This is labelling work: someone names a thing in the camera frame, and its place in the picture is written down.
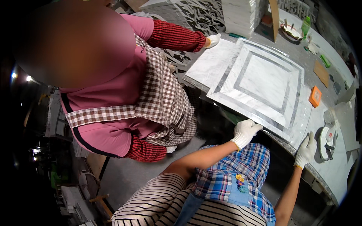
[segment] striped shirt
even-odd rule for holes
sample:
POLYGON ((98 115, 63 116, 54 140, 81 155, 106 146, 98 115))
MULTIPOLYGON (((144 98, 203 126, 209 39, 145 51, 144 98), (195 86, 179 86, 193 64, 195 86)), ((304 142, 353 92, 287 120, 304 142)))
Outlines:
MULTIPOLYGON (((151 179, 120 207, 112 226, 173 225, 191 192, 179 175, 168 173, 151 179)), ((265 220, 247 207, 205 200, 188 225, 265 226, 265 220)))

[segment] brown checkered apron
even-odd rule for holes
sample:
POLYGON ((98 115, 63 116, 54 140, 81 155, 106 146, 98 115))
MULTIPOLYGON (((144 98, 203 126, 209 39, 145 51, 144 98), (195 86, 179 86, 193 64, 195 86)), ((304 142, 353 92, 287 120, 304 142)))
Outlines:
POLYGON ((135 105, 88 108, 66 114, 70 127, 101 121, 144 118, 164 126, 148 136, 149 143, 174 146, 190 140, 196 132, 195 108, 168 63, 159 53, 135 34, 136 44, 144 47, 147 56, 146 76, 140 98, 135 105))

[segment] red checkered sleeve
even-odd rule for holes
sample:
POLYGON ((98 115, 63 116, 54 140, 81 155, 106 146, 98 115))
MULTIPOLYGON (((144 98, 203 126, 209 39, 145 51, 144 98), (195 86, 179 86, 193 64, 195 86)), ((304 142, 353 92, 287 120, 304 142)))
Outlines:
POLYGON ((165 146, 148 143, 132 134, 131 147, 124 158, 131 158, 139 162, 157 162, 162 160, 165 156, 165 146))
POLYGON ((162 20, 153 20, 153 23, 153 32, 147 41, 152 47, 198 52, 205 45, 206 37, 199 31, 190 31, 162 20))

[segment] pink shirt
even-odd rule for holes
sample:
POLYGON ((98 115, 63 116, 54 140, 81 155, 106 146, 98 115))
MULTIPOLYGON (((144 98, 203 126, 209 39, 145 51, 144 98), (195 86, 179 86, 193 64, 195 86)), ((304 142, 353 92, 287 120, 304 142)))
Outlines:
MULTIPOLYGON (((147 41, 153 32, 153 20, 121 14, 134 33, 147 41)), ((139 98, 146 69, 146 53, 136 46, 135 55, 128 67, 114 79, 83 89, 60 88, 64 112, 93 107, 135 104, 139 98), (69 101, 64 101, 64 94, 69 101)), ((122 157, 130 149, 133 131, 139 138, 158 132, 163 126, 143 118, 123 119, 93 123, 72 129, 74 137, 83 148, 112 157, 122 157)))

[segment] granite countertop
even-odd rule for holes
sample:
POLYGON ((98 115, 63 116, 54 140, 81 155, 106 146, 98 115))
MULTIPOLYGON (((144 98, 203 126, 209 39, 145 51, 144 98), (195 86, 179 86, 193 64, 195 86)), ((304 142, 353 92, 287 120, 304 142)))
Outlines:
MULTIPOLYGON (((294 42, 289 41, 284 34, 279 33, 277 36, 277 41, 274 43, 272 41, 272 37, 269 35, 272 34, 272 30, 264 25, 260 25, 257 27, 255 32, 252 34, 250 41, 256 42, 258 44, 264 45, 268 48, 283 54, 290 60, 294 61, 298 65, 302 66, 305 69, 304 74, 304 84, 309 88, 312 89, 315 85, 320 89, 322 92, 321 101, 324 105, 328 107, 333 107, 337 102, 339 96, 343 95, 346 92, 344 88, 344 80, 339 72, 333 67, 327 68, 326 70, 333 76, 334 81, 339 83, 341 86, 341 91, 337 95, 334 88, 333 82, 329 82, 329 87, 326 88, 325 85, 319 80, 319 77, 313 72, 314 64, 317 60, 319 63, 323 65, 322 60, 319 58, 320 54, 313 55, 311 52, 307 52, 303 47, 307 46, 308 43, 306 41, 301 41, 300 44, 295 44, 294 42)), ((227 33, 222 33, 222 39, 228 40, 230 42, 236 43, 237 38, 229 36, 227 33)), ((191 67, 194 61, 190 62, 188 68, 191 67)), ((202 90, 205 93, 208 93, 209 87, 191 79, 190 77, 184 76, 183 81, 189 83, 196 88, 202 90)), ((291 155, 295 156, 296 149, 291 146, 288 142, 280 138, 279 136, 267 133, 269 137, 271 137, 274 141, 276 141, 279 145, 281 145, 286 151, 288 151, 291 155)), ((320 182, 320 184, 325 189, 326 193, 329 197, 333 200, 333 202, 338 205, 338 201, 329 188, 328 184, 325 180, 320 176, 320 174, 315 170, 315 168, 311 164, 306 165, 306 169, 320 182)))

